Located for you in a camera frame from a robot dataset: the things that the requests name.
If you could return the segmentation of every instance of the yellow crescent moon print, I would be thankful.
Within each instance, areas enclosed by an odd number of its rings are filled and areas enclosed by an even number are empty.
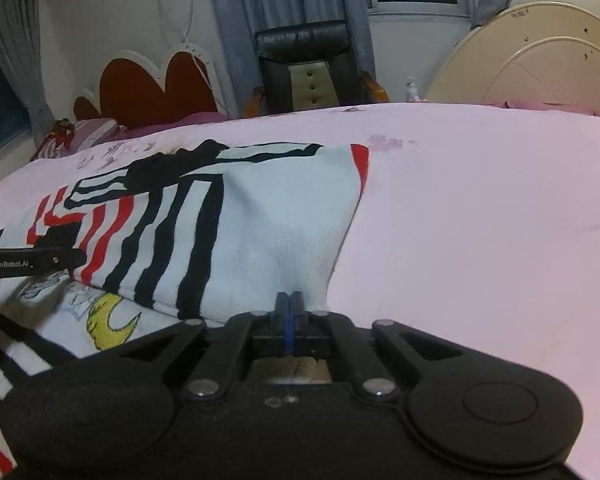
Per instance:
[[[105,294],[96,301],[87,316],[87,332],[93,339],[93,344],[98,350],[107,350],[114,346],[122,345],[129,339],[138,326],[140,314],[135,316],[122,328],[112,328],[109,325],[113,309],[122,301],[116,294]]]

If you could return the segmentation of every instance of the pink blanket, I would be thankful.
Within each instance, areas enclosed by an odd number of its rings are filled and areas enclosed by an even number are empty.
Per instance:
[[[387,104],[186,126],[32,162],[0,183],[0,227],[65,184],[208,138],[369,146],[327,307],[565,381],[585,410],[570,465],[600,480],[600,118]]]

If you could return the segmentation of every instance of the black leather chair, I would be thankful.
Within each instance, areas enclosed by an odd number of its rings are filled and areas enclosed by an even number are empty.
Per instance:
[[[257,87],[245,117],[314,108],[389,102],[368,72],[360,72],[344,20],[262,30],[255,35],[264,86]]]

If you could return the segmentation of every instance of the silver bolt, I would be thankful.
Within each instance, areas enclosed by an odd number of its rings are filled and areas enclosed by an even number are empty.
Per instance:
[[[197,397],[208,397],[216,394],[220,389],[220,384],[211,379],[197,379],[187,384],[187,390],[190,394]]]
[[[395,390],[395,384],[393,384],[389,379],[383,379],[380,377],[365,381],[365,383],[362,384],[362,387],[365,389],[365,391],[376,397],[389,395]]]
[[[282,406],[282,399],[280,397],[269,397],[269,399],[264,400],[264,403],[270,408],[277,409]]]

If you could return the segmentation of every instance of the red headboard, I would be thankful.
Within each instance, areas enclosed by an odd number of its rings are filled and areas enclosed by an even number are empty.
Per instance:
[[[178,49],[159,70],[140,54],[125,51],[103,70],[97,95],[83,91],[75,100],[75,118],[111,117],[118,124],[141,128],[216,112],[222,108],[218,80],[204,57],[198,47]]]

